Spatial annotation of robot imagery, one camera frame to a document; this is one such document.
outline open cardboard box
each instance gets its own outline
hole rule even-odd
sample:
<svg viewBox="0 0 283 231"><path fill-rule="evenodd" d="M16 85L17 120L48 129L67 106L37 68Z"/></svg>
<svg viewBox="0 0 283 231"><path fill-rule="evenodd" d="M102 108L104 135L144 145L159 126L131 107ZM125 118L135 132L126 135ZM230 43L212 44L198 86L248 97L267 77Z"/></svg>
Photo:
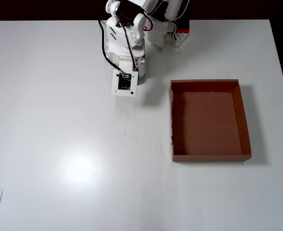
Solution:
<svg viewBox="0 0 283 231"><path fill-rule="evenodd" d="M173 161L252 157L238 80L172 80Z"/></svg>

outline brown cardboard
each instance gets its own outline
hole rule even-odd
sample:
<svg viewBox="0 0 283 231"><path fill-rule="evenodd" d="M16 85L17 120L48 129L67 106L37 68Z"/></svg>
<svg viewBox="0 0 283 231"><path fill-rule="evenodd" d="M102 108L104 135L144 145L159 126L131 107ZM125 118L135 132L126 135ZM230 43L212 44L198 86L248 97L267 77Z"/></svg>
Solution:
<svg viewBox="0 0 283 231"><path fill-rule="evenodd" d="M172 80L173 161L252 157L238 80Z"/></svg>

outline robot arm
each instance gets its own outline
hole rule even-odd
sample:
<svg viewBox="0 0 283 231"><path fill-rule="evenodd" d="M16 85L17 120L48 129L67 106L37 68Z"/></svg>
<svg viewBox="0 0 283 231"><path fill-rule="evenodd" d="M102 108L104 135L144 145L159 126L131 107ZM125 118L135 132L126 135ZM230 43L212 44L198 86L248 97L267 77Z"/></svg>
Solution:
<svg viewBox="0 0 283 231"><path fill-rule="evenodd" d="M118 69L121 69L121 72L114 70L112 94L135 96L137 78L145 75L145 31L148 33L148 40L158 47L164 47L165 43L179 47L186 40L189 36L189 19L187 19L188 30L180 36L177 34L177 22L175 22L181 6L185 6L181 10L181 13L184 13L190 0L186 3L185 1L109 0L107 2L105 10L111 14L111 17L106 22L106 56L119 67Z"/></svg>

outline cable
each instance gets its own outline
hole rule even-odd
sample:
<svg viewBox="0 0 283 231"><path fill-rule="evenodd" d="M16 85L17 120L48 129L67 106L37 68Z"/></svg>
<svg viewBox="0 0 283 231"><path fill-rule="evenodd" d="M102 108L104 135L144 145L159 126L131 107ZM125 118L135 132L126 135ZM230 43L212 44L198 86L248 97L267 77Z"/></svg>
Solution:
<svg viewBox="0 0 283 231"><path fill-rule="evenodd" d="M150 16L150 15L152 15L154 12L156 12L156 10L160 7L160 5L162 5L163 2L164 2L164 0L162 0L161 3L158 4L158 6L155 7L155 9L154 9L153 11L151 11L148 15Z"/></svg>
<svg viewBox="0 0 283 231"><path fill-rule="evenodd" d="M127 30L124 28L124 26L123 26L121 23L119 23L119 24L122 26L122 28L123 28L123 30L124 30L124 33L125 33L125 35L126 35L126 39L127 39L127 43L128 43L130 55L131 55L131 58L132 58L132 61L133 61L133 71L136 71L137 65L136 65L135 57L134 57L134 54L133 54L133 51L132 51L132 46L131 46L130 39L129 39L129 37L128 37Z"/></svg>
<svg viewBox="0 0 283 231"><path fill-rule="evenodd" d="M103 29L103 26L102 26L102 24L101 24L101 21L98 20L98 22L99 22L99 25L100 25L101 30L102 30L102 52L103 52L104 58L107 60L107 62L108 62L111 66L113 66L113 68L117 69L119 72L121 72L121 73L125 76L125 74L123 73L123 71L122 71L116 64L114 64L112 61L110 61L109 58L107 58L107 56L106 56L106 54L105 54L105 48L104 48L104 43L105 43L105 41L104 41L104 29Z"/></svg>
<svg viewBox="0 0 283 231"><path fill-rule="evenodd" d="M184 11L183 11L183 13L178 17L178 18L175 18L175 20L177 20L177 19L179 19L179 18L181 18L183 15L184 15L184 12L186 11L186 9L188 8L188 6L189 6L189 3L190 3L190 0L188 0L188 3L186 4L186 7L185 7L185 9L184 9Z"/></svg>
<svg viewBox="0 0 283 231"><path fill-rule="evenodd" d="M175 30L174 30L172 37L174 38L175 41L177 41L176 37L175 37L176 31L177 31L177 25L173 21L168 20L167 18L166 18L166 20L169 21L170 23L172 23L175 26Z"/></svg>
<svg viewBox="0 0 283 231"><path fill-rule="evenodd" d="M150 29L149 30L148 29L144 29L144 31L152 30L153 29L153 21L151 20L151 18L149 18L149 15L145 11L143 12L143 15L145 15L145 17L150 21L150 24L151 24Z"/></svg>

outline black cable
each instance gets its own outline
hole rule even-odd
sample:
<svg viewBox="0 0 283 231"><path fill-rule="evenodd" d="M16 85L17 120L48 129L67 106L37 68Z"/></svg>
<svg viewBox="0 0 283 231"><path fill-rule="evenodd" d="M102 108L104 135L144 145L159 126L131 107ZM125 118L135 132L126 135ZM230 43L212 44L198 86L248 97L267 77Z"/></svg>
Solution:
<svg viewBox="0 0 283 231"><path fill-rule="evenodd" d="M151 24L150 29L149 30L148 29L144 29L144 31L152 30L153 29L153 21L151 20L151 18L149 18L148 14L145 11L143 12L143 15L145 15L145 17L150 21L150 24Z"/></svg>
<svg viewBox="0 0 283 231"><path fill-rule="evenodd" d="M103 26L102 26L102 24L101 24L101 21L98 20L98 22L99 22L99 25L100 25L101 30L102 30L102 52L103 52L104 58L107 60L107 62L108 62L111 66L113 66L115 69L117 69L118 71L120 71L123 75L125 75L124 72L123 72L116 64L114 64L112 61L109 60L109 58L107 58L107 56L106 56L106 54L105 54L105 47L104 47L104 43L105 43L105 41L104 41L104 29L103 29Z"/></svg>
<svg viewBox="0 0 283 231"><path fill-rule="evenodd" d="M134 69L134 71L136 71L137 66L136 66L134 54L133 54L133 51L132 51L131 43L130 43L130 40L129 40L129 37L128 37L128 33L127 33L126 29L124 28L124 26L123 26L121 23L120 23L120 25L122 26L122 28L123 28L123 30L124 30L124 33L125 33L125 35L126 35L126 39L127 39L127 43L128 43L130 55L131 55L132 62L133 62L133 69Z"/></svg>

